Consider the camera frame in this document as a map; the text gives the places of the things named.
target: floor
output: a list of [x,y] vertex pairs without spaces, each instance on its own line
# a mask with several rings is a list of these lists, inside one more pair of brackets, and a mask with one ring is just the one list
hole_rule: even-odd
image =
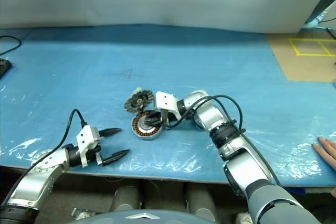
[[[1,167],[2,180],[1,200],[10,186],[19,177],[22,170]],[[74,207],[96,212],[110,210],[115,191],[134,179],[80,176],[64,174],[61,176],[41,210],[35,224],[63,224],[74,221],[71,212]],[[159,180],[137,180],[143,194],[143,209],[169,209],[186,211],[186,183]],[[225,185],[207,184],[217,214],[222,224],[234,224],[236,215],[247,211],[244,199],[233,194],[231,188]],[[309,209],[323,224],[336,221],[336,199],[329,194],[294,195],[302,205]]]

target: black cable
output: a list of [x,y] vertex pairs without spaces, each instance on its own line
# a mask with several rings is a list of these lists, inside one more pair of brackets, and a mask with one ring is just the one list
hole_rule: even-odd
[[[197,106],[197,108],[195,109],[195,111],[202,106],[205,102],[209,101],[209,100],[215,100],[216,102],[218,102],[218,104],[220,105],[220,107],[223,109],[225,115],[227,116],[228,120],[230,122],[232,122],[231,117],[229,116],[229,114],[227,113],[225,107],[223,106],[223,104],[217,99],[217,97],[223,97],[223,98],[228,98],[229,100],[231,100],[238,108],[239,110],[239,116],[240,116],[240,122],[239,125],[241,125],[243,123],[243,112],[241,111],[241,108],[239,106],[239,104],[231,97],[227,96],[227,95],[215,95],[214,97],[212,96],[207,96],[207,97],[202,97],[200,99],[198,99],[196,102],[194,102],[182,115],[182,117],[173,125],[166,125],[166,127],[168,128],[174,128],[176,126],[178,126],[183,120],[184,118],[187,117],[187,115],[189,114],[189,112],[193,109],[194,106],[196,106],[200,101],[202,100],[206,100],[203,101],[200,105]],[[264,158],[264,156],[261,154],[261,152],[255,147],[255,145],[247,138],[247,136],[245,136],[241,129],[237,128],[237,126],[235,124],[233,124],[234,127],[236,127],[236,129],[239,131],[240,135],[251,145],[251,147],[254,149],[254,151],[260,156],[261,160],[265,163],[266,167],[269,169],[269,171],[272,174],[272,177],[274,178],[275,182],[277,183],[278,186],[282,186],[280,180],[278,179],[277,175],[275,174],[274,170],[272,169],[272,167],[269,165],[269,163],[267,162],[267,160]]]
[[15,50],[16,48],[19,48],[19,47],[22,45],[21,40],[18,39],[18,38],[16,38],[16,37],[14,37],[14,36],[10,36],[10,35],[3,35],[3,36],[0,36],[0,39],[2,39],[2,38],[16,39],[17,42],[18,42],[18,45],[16,45],[15,47],[13,47],[13,48],[11,48],[11,49],[9,49],[9,50],[7,50],[7,51],[1,52],[0,55],[4,55],[4,54],[6,54],[6,53],[8,53],[8,52],[10,52],[10,51],[13,51],[13,50]]
[[333,37],[334,39],[336,39],[336,36],[331,32],[331,30],[329,28],[326,28],[326,30],[331,35],[331,37]]
[[328,20],[323,20],[323,21],[320,21],[320,23],[323,23],[323,22],[329,22],[329,21],[332,21],[332,20],[335,20],[336,18],[332,18],[332,19],[328,19]]
[[63,137],[62,137],[61,142],[59,142],[59,144],[58,144],[54,149],[52,149],[52,151],[49,152],[46,156],[41,157],[38,161],[36,161],[35,163],[33,163],[33,164],[31,165],[31,167],[28,168],[28,170],[26,170],[26,171],[20,176],[20,178],[19,178],[19,179],[17,180],[17,182],[15,183],[15,185],[9,190],[9,192],[8,192],[6,198],[4,199],[4,201],[2,202],[1,206],[3,206],[3,205],[6,204],[6,202],[7,202],[7,201],[9,200],[9,198],[12,196],[14,190],[16,189],[16,187],[18,186],[18,184],[20,183],[20,181],[21,181],[21,180],[22,180],[22,179],[23,179],[23,178],[24,178],[24,177],[25,177],[25,176],[26,176],[32,169],[34,169],[34,167],[35,167],[38,163],[40,163],[40,162],[41,162],[42,160],[44,160],[46,157],[50,156],[52,153],[54,153],[58,148],[60,148],[60,147],[63,145],[65,139],[66,139],[67,136],[68,136],[68,133],[69,133],[69,130],[70,130],[70,126],[71,126],[71,122],[72,122],[72,118],[73,118],[73,115],[75,114],[75,112],[77,112],[77,114],[78,114],[78,116],[79,116],[79,118],[80,118],[81,124],[82,124],[82,125],[86,125],[86,122],[85,122],[83,116],[81,115],[81,113],[79,112],[79,110],[74,109],[74,110],[71,112],[71,114],[70,114],[70,117],[69,117],[69,120],[68,120],[68,125],[67,125],[67,127],[66,127],[66,129],[65,129],[65,132],[64,132],[64,135],[63,135]]

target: blue surface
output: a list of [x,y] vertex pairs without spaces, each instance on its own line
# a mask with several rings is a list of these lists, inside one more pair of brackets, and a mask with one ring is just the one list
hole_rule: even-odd
[[[76,172],[220,182],[227,180],[215,146],[192,122],[142,141],[123,104],[136,87],[183,98],[195,89],[234,97],[247,136],[286,186],[334,186],[336,173],[312,150],[336,135],[336,89],[289,82],[261,34],[163,26],[2,30],[24,40],[5,56],[14,67],[0,80],[0,162],[27,167],[60,141],[70,111],[92,126],[121,127],[101,142],[104,155],[130,148],[121,161]],[[4,40],[2,50],[14,45]],[[237,118],[232,104],[225,101]],[[78,120],[67,143],[76,143]]]

